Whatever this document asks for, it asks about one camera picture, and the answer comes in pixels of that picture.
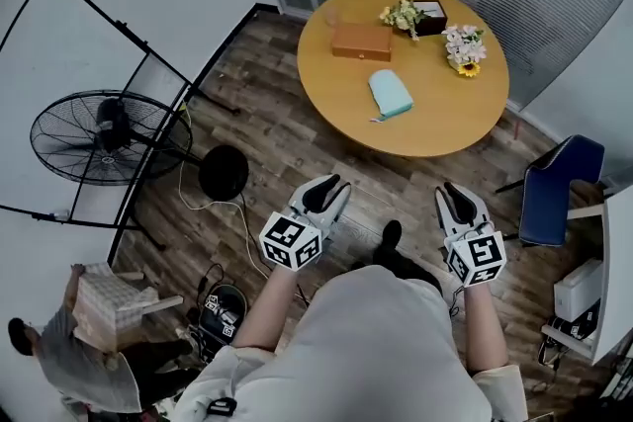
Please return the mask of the pink flowers with sunflower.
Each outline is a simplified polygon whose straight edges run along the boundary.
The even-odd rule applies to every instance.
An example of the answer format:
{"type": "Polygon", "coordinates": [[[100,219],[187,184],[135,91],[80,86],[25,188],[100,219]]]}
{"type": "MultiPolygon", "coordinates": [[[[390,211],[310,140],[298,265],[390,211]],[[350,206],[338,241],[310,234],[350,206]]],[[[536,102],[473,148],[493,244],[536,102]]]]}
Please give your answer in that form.
{"type": "Polygon", "coordinates": [[[484,30],[471,25],[447,27],[441,33],[447,61],[459,75],[473,78],[481,72],[480,63],[487,57],[483,34],[484,30]]]}

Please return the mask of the black striped bag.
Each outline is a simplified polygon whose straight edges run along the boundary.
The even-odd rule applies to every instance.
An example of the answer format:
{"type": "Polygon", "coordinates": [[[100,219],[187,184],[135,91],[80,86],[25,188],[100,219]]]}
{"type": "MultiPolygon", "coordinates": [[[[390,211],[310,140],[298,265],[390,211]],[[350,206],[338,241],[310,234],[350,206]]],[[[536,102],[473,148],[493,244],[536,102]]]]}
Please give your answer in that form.
{"type": "MultiPolygon", "coordinates": [[[[583,312],[574,321],[567,321],[558,316],[552,316],[548,319],[546,325],[562,334],[565,334],[571,339],[583,343],[588,348],[591,348],[597,328],[599,309],[600,300],[583,312]]],[[[542,341],[538,349],[537,361],[541,366],[557,371],[562,357],[570,350],[570,347],[555,338],[552,338],[547,334],[542,334],[542,341]]]]}

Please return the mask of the white box device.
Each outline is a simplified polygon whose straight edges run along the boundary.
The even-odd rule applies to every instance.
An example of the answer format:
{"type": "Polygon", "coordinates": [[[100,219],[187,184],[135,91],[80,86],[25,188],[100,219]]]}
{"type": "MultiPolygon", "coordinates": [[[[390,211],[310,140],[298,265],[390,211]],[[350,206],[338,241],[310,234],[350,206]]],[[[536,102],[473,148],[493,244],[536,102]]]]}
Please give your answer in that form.
{"type": "Polygon", "coordinates": [[[599,301],[603,264],[589,259],[554,285],[555,315],[572,322],[599,301]]]}

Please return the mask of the white desk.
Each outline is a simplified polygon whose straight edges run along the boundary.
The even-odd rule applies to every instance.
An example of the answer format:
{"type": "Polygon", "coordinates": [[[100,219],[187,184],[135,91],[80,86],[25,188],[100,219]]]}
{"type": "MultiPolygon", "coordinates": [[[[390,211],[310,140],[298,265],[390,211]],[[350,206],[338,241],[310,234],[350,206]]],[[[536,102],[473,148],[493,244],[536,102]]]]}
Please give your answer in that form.
{"type": "Polygon", "coordinates": [[[568,211],[569,219],[598,216],[603,232],[603,274],[598,322],[591,343],[550,325],[548,336],[594,365],[633,330],[633,185],[604,203],[568,211]]]}

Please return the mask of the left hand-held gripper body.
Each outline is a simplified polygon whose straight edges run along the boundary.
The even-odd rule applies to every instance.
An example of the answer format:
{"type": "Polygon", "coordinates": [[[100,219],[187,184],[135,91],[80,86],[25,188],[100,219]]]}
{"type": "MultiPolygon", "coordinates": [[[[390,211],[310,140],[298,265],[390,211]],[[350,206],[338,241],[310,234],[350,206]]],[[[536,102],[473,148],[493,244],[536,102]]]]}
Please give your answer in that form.
{"type": "Polygon", "coordinates": [[[329,212],[286,207],[271,214],[259,233],[259,242],[267,260],[300,271],[323,253],[329,232],[329,212]]]}

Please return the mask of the blue chair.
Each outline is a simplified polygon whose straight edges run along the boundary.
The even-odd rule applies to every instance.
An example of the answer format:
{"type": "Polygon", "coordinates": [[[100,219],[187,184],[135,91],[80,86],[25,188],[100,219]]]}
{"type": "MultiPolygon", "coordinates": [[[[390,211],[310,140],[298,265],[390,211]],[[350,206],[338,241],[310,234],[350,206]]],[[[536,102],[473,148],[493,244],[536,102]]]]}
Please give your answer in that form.
{"type": "Polygon", "coordinates": [[[571,184],[575,180],[598,183],[604,152],[602,144],[580,134],[571,135],[532,161],[522,179],[496,189],[498,194],[522,189],[518,230],[504,239],[525,245],[563,245],[571,184]]]}

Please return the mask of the dark brown box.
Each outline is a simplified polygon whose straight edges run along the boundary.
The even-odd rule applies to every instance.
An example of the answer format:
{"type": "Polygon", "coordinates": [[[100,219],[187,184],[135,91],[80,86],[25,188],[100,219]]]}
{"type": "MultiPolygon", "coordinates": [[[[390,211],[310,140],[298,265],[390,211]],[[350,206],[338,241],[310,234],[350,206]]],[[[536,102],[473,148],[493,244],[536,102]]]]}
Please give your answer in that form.
{"type": "Polygon", "coordinates": [[[421,12],[415,24],[419,37],[440,35],[447,26],[447,15],[439,0],[413,0],[412,5],[421,12]]]}

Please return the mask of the black floor fan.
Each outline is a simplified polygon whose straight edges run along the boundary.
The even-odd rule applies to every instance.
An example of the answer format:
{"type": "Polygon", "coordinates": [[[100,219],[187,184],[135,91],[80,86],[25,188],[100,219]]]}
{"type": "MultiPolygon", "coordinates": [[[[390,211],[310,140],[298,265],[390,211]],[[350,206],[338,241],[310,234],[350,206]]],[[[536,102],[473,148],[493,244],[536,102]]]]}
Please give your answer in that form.
{"type": "Polygon", "coordinates": [[[229,201],[243,191],[249,173],[245,155],[231,145],[196,156],[182,113],[130,91],[62,98],[34,120],[30,141],[48,170],[93,186],[128,186],[190,164],[198,168],[199,185],[210,199],[229,201]]]}

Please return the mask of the person's black-clad leg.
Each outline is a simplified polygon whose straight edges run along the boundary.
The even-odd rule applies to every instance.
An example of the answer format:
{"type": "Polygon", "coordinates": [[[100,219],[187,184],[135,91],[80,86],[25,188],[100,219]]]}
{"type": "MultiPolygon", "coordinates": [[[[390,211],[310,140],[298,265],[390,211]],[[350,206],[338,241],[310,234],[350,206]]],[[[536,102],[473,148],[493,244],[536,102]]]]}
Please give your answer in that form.
{"type": "Polygon", "coordinates": [[[373,251],[371,262],[356,262],[350,268],[349,272],[362,271],[360,275],[353,276],[354,282],[360,283],[368,294],[390,301],[429,293],[443,300],[438,280],[398,251],[402,233],[399,221],[392,219],[387,223],[381,242],[373,251]]]}

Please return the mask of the person's right forearm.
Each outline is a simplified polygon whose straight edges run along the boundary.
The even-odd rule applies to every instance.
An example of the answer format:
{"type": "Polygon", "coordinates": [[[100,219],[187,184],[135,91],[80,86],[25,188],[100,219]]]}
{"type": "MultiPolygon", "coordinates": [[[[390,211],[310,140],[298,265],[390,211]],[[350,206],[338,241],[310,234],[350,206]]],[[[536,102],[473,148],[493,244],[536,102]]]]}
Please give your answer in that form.
{"type": "Polygon", "coordinates": [[[465,288],[464,303],[468,371],[477,374],[507,366],[506,342],[489,285],[465,288]]]}

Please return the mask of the black device with markers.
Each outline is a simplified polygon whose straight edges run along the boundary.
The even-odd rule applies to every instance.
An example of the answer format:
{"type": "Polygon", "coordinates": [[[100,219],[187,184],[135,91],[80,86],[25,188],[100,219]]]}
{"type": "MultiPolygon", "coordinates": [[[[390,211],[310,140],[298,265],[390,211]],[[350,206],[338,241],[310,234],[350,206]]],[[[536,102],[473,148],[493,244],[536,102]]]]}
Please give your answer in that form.
{"type": "Polygon", "coordinates": [[[199,317],[199,330],[207,341],[230,345],[248,310],[244,293],[225,283],[213,285],[204,295],[199,317]]]}

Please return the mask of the black metal frame stand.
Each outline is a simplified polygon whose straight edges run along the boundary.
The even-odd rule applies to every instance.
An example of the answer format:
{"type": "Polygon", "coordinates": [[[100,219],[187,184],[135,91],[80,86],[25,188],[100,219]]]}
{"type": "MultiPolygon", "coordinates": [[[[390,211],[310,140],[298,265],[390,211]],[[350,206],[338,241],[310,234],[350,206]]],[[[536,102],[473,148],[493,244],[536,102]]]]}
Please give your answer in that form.
{"type": "Polygon", "coordinates": [[[34,153],[34,120],[71,94],[116,90],[176,112],[200,92],[147,42],[91,0],[25,0],[0,40],[0,209],[50,223],[138,231],[137,195],[148,180],[93,186],[48,170],[34,153]]]}

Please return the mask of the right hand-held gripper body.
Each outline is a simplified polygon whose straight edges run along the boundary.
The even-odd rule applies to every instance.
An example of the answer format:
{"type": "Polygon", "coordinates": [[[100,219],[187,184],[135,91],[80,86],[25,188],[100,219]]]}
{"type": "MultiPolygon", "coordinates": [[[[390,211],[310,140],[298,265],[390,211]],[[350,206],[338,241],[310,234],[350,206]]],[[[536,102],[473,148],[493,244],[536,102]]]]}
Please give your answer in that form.
{"type": "Polygon", "coordinates": [[[445,263],[463,287],[489,283],[496,279],[506,264],[502,234],[455,234],[444,239],[445,263]]]}

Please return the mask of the yellow flower bouquet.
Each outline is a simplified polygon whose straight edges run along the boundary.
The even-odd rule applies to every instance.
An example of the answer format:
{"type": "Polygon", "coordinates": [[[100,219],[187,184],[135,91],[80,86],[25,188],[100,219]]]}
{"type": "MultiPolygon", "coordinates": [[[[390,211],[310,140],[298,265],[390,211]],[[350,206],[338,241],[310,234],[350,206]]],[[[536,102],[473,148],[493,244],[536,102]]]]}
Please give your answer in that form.
{"type": "Polygon", "coordinates": [[[428,17],[427,13],[414,5],[412,1],[400,0],[393,6],[386,6],[379,15],[379,20],[390,27],[397,28],[417,42],[419,36],[417,24],[428,17]]]}

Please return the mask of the light blue pouch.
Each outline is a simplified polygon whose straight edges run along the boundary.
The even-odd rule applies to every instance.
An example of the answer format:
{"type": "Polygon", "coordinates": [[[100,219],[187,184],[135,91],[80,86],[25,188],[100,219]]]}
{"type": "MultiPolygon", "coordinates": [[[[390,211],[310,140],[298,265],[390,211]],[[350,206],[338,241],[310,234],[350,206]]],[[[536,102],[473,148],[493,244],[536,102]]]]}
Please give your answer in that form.
{"type": "Polygon", "coordinates": [[[391,69],[373,73],[369,78],[369,87],[379,110],[379,116],[372,119],[374,123],[382,123],[413,107],[413,98],[407,87],[391,69]]]}

